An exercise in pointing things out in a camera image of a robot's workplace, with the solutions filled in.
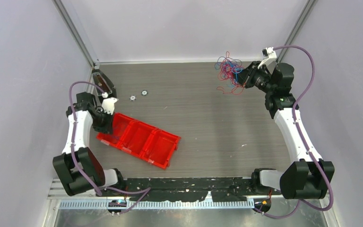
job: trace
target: gray table surface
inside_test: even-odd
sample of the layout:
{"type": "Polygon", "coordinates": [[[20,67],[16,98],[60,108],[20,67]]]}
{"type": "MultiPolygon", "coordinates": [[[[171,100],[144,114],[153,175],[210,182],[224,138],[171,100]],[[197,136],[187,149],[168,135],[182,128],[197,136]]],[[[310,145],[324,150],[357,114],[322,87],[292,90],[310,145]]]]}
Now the gray table surface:
{"type": "Polygon", "coordinates": [[[283,136],[264,107],[265,94],[245,89],[224,95],[227,84],[213,63],[103,65],[116,85],[116,112],[181,137],[170,166],[160,169],[107,146],[91,134],[90,147],[105,169],[124,177],[250,176],[255,168],[290,165],[283,136]],[[130,96],[137,99],[130,101],[130,96]]]}

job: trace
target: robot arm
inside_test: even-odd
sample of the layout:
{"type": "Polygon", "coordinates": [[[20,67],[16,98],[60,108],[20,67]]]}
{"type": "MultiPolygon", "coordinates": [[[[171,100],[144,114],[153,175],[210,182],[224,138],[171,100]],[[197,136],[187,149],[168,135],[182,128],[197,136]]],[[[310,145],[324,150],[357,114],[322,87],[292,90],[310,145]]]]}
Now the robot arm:
{"type": "MultiPolygon", "coordinates": [[[[105,93],[99,92],[101,106],[97,106],[93,94],[82,92],[76,94],[77,102],[73,104],[77,116],[77,127],[74,139],[76,160],[83,171],[98,187],[115,185],[122,181],[117,169],[104,170],[89,148],[91,127],[97,132],[112,133],[112,122],[115,109],[116,89],[112,82],[99,70],[93,71],[95,84],[105,93]]],[[[91,184],[75,168],[71,157],[71,137],[74,127],[73,112],[68,107],[66,115],[69,120],[69,132],[62,155],[53,158],[53,167],[66,193],[70,196],[92,189],[91,184]]]]}
{"type": "Polygon", "coordinates": [[[290,93],[294,79],[294,68],[286,63],[278,63],[270,73],[267,66],[276,59],[272,47],[262,51],[265,60],[254,61],[237,74],[237,80],[245,88],[256,86],[265,92],[265,107],[275,120],[285,139],[290,160],[293,162],[285,172],[273,169],[255,169],[252,174],[254,187],[258,192],[270,188],[279,190],[286,199],[322,199],[328,190],[319,170],[308,154],[298,133],[296,123],[300,124],[303,136],[311,153],[318,160],[329,182],[334,174],[332,162],[323,161],[303,127],[300,111],[296,106],[296,121],[293,119],[293,106],[296,101],[290,93]]]}

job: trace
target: purple cable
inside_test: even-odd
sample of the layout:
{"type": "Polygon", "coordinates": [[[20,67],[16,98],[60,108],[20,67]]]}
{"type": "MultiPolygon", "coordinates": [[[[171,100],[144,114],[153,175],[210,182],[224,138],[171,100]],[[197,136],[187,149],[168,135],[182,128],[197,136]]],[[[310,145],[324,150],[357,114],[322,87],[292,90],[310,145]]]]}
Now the purple cable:
{"type": "MultiPolygon", "coordinates": [[[[266,217],[268,217],[268,218],[274,218],[274,219],[288,218],[288,217],[292,216],[298,210],[298,207],[299,206],[300,206],[300,201],[297,202],[297,205],[295,206],[295,209],[292,212],[290,212],[290,214],[287,214],[287,215],[284,215],[284,216],[275,216],[275,215],[271,215],[271,214],[267,214],[267,213],[264,213],[264,215],[266,217]]],[[[256,210],[259,213],[262,213],[261,207],[259,209],[258,208],[254,208],[254,210],[256,210]]]]}
{"type": "MultiPolygon", "coordinates": [[[[273,48],[273,49],[274,50],[279,50],[279,49],[283,49],[283,48],[295,48],[295,49],[299,49],[299,50],[303,51],[308,56],[308,58],[310,59],[311,67],[312,67],[311,80],[308,83],[308,85],[305,88],[305,90],[301,93],[301,95],[298,96],[298,99],[296,100],[296,102],[293,105],[293,119],[294,119],[294,121],[296,121],[297,120],[297,116],[296,116],[295,108],[298,105],[298,103],[301,100],[301,98],[305,95],[305,93],[307,93],[308,89],[310,89],[310,87],[311,87],[311,85],[312,85],[312,83],[314,81],[314,78],[315,78],[315,63],[314,63],[314,59],[312,58],[311,54],[306,49],[304,49],[304,48],[302,48],[300,46],[296,46],[296,45],[286,45],[286,46],[279,46],[279,47],[276,47],[276,48],[273,48]]],[[[327,186],[327,188],[329,190],[329,205],[327,207],[325,207],[325,208],[316,207],[316,206],[310,204],[308,201],[305,201],[305,200],[301,200],[301,201],[304,202],[305,204],[309,205],[310,207],[312,207],[312,208],[314,208],[316,210],[319,210],[319,211],[327,211],[327,210],[330,210],[332,208],[333,202],[334,202],[333,191],[332,191],[332,187],[330,186],[330,182],[329,182],[328,178],[326,177],[326,174],[323,171],[322,167],[319,165],[318,160],[316,160],[316,158],[314,157],[314,155],[310,151],[310,146],[308,145],[307,140],[305,139],[305,137],[303,135],[303,131],[301,130],[301,127],[300,127],[299,123],[296,122],[295,125],[297,127],[298,134],[300,135],[301,140],[302,140],[305,148],[308,151],[308,154],[310,155],[311,159],[315,163],[315,166],[318,168],[318,170],[319,170],[320,174],[322,175],[322,178],[325,181],[325,184],[326,184],[326,186],[327,186]]]]}
{"type": "Polygon", "coordinates": [[[126,191],[123,191],[123,190],[120,190],[120,189],[117,189],[117,188],[112,188],[112,187],[106,187],[107,189],[110,189],[110,190],[114,190],[114,191],[117,191],[117,192],[121,192],[121,193],[124,193],[124,194],[140,194],[140,193],[144,193],[140,196],[140,198],[133,204],[131,205],[129,208],[125,209],[124,211],[120,212],[119,214],[124,214],[124,213],[127,213],[129,212],[134,206],[137,205],[137,203],[139,203],[143,197],[149,192],[149,190],[151,188],[146,188],[144,190],[141,190],[139,192],[126,192],[126,191]]]}
{"type": "Polygon", "coordinates": [[[95,192],[99,196],[101,196],[102,195],[102,191],[98,188],[98,186],[94,183],[94,181],[92,181],[91,178],[78,165],[78,162],[77,162],[77,159],[76,159],[76,154],[75,154],[75,151],[74,151],[74,139],[76,137],[77,116],[76,116],[76,110],[74,109],[74,105],[73,105],[73,98],[71,97],[71,91],[72,91],[73,87],[76,84],[89,84],[89,85],[92,85],[92,86],[96,87],[96,89],[100,90],[102,93],[104,93],[104,90],[102,90],[102,88],[100,88],[98,85],[95,85],[93,83],[86,82],[86,81],[77,81],[77,82],[74,82],[72,85],[70,85],[70,88],[69,88],[70,108],[71,108],[71,111],[73,113],[73,120],[74,120],[74,122],[73,122],[73,132],[71,134],[71,145],[70,145],[71,159],[73,160],[74,166],[76,167],[76,169],[81,173],[81,175],[83,175],[83,177],[95,189],[95,192]]]}
{"type": "MultiPolygon", "coordinates": [[[[138,192],[127,192],[127,191],[123,191],[123,190],[120,190],[120,189],[117,189],[117,188],[112,188],[112,187],[105,187],[106,189],[109,189],[109,190],[114,190],[114,191],[117,191],[117,192],[121,192],[121,193],[123,193],[123,194],[141,194],[141,193],[144,193],[144,194],[142,194],[141,195],[141,197],[133,204],[133,205],[131,205],[129,208],[127,208],[127,209],[125,209],[124,211],[122,211],[122,212],[119,212],[119,215],[120,214],[124,214],[124,213],[127,213],[127,212],[129,212],[133,207],[135,207],[136,205],[137,205],[137,203],[139,203],[143,198],[144,198],[144,196],[149,192],[149,190],[151,189],[151,188],[146,188],[146,189],[144,189],[144,190],[141,190],[141,191],[138,191],[138,192]]],[[[92,221],[92,222],[90,222],[90,223],[88,223],[88,224],[86,224],[86,225],[82,225],[82,226],[79,226],[79,225],[74,225],[74,224],[71,224],[71,223],[69,223],[69,218],[70,217],[68,217],[67,219],[66,219],[66,221],[65,221],[65,224],[70,224],[70,226],[73,226],[73,227],[88,227],[88,226],[91,226],[91,224],[93,224],[93,223],[95,223],[95,222],[97,222],[97,221],[99,221],[99,220],[101,220],[101,219],[103,219],[103,218],[105,218],[107,215],[102,215],[101,217],[99,217],[99,218],[97,218],[97,219],[95,219],[94,221],[92,221]]]]}

